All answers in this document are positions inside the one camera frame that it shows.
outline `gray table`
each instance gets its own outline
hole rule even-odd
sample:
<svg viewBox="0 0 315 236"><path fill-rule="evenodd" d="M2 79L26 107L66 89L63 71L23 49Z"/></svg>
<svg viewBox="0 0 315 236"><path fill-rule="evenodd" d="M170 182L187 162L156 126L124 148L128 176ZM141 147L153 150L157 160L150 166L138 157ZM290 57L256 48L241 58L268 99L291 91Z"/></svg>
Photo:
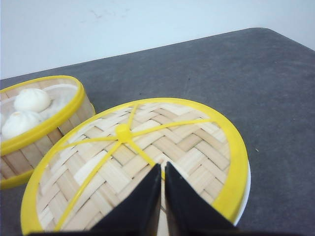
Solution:
<svg viewBox="0 0 315 236"><path fill-rule="evenodd" d="M311 49L269 29L246 29L18 76L1 87L59 74L84 84L96 112L136 99L180 97L223 113L243 136L252 168L239 227L314 234ZM1 191L2 235L20 232L24 189Z"/></svg>

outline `steamed bun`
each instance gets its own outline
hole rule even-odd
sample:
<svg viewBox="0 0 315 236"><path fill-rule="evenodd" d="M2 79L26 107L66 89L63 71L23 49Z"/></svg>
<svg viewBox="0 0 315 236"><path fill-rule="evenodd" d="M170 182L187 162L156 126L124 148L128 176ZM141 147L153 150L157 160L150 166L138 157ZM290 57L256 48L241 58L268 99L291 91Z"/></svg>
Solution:
<svg viewBox="0 0 315 236"><path fill-rule="evenodd" d="M1 129L5 139L11 139L34 128L42 122L41 116L36 112L18 111L12 113Z"/></svg>
<svg viewBox="0 0 315 236"><path fill-rule="evenodd" d="M38 88L26 88L16 96L14 108L17 111L41 112L49 107L51 98L48 93Z"/></svg>

